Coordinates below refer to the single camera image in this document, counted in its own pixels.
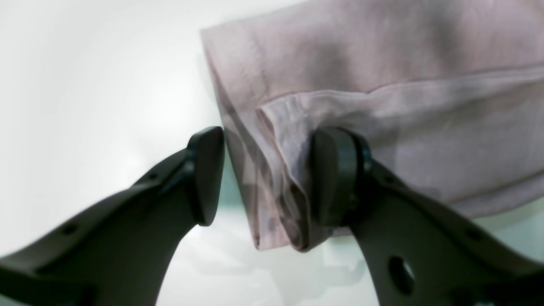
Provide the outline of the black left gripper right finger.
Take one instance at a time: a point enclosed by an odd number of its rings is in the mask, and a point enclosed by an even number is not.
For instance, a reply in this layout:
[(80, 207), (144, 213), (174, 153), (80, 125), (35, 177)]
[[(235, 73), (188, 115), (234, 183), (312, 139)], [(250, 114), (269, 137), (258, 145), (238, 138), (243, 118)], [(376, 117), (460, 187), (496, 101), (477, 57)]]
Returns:
[(410, 189), (360, 135), (318, 128), (311, 170), (318, 224), (351, 230), (381, 306), (542, 306), (542, 264)]

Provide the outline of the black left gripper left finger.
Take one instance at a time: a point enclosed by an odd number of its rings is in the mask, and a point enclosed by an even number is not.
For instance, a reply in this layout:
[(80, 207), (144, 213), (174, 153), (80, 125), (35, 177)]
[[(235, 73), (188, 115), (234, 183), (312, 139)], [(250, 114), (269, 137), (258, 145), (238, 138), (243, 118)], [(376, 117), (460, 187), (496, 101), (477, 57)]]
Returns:
[(223, 129), (201, 130), (130, 188), (2, 257), (2, 306), (155, 305), (182, 238), (215, 219), (224, 161)]

